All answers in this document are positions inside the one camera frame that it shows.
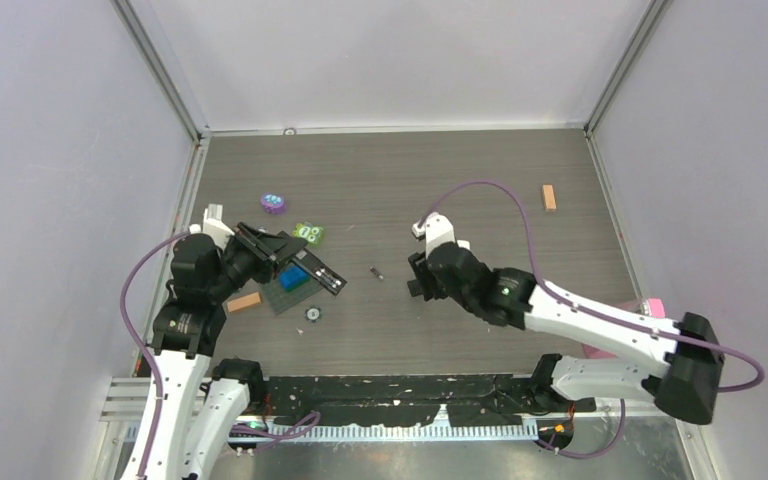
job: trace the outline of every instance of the metal floor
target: metal floor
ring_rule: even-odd
[[[229,315],[216,359],[262,363],[267,375],[531,373],[544,353],[582,355],[568,339],[489,328],[453,301],[411,298],[407,257],[421,246],[410,226],[442,193],[473,179],[512,187],[532,219],[544,275],[576,293],[619,303],[634,298],[605,198],[578,130],[214,137],[194,205],[224,205],[223,220],[292,232],[325,227],[315,252],[348,280],[280,316],[262,305]],[[542,207],[541,185],[558,209]],[[264,193],[288,212],[261,210]],[[458,238],[488,266],[530,270],[523,226],[501,192],[478,186],[441,208]],[[376,266],[380,281],[369,271]],[[255,291],[248,285],[242,293]],[[315,304],[323,318],[304,319]]]
[[[616,419],[575,420],[570,451],[591,452],[610,441]],[[359,479],[692,479],[675,421],[629,419],[625,435],[608,455],[575,460],[542,451],[532,442],[428,442],[310,444],[237,457],[230,449],[216,463],[214,480]]]

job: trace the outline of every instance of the white wall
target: white wall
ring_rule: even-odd
[[[583,125],[649,3],[146,2],[214,131]]]
[[[0,480],[82,478],[190,153],[109,2],[0,0]]]
[[[596,138],[646,289],[768,371],[768,2],[674,2]],[[768,378],[710,433],[733,478],[768,478]]]

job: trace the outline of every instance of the green toy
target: green toy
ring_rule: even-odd
[[[296,230],[293,231],[294,237],[304,238],[309,244],[318,246],[325,236],[325,227],[317,227],[309,223],[296,224]]]

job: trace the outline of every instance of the pink object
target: pink object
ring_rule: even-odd
[[[617,308],[655,318],[666,318],[667,316],[667,312],[664,309],[664,303],[661,302],[661,299],[659,298],[647,298],[645,300],[628,302],[622,305],[617,305]],[[587,358],[616,357],[616,355],[611,352],[599,350],[598,348],[591,347],[590,345],[582,344],[582,346],[584,347],[584,356]]]

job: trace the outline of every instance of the small round object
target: small round object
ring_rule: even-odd
[[[319,307],[309,307],[305,310],[305,318],[310,323],[316,323],[322,317],[322,310]]]
[[[263,207],[264,212],[272,215],[280,215],[287,211],[287,202],[284,201],[284,197],[274,193],[267,193],[260,197],[260,206]]]

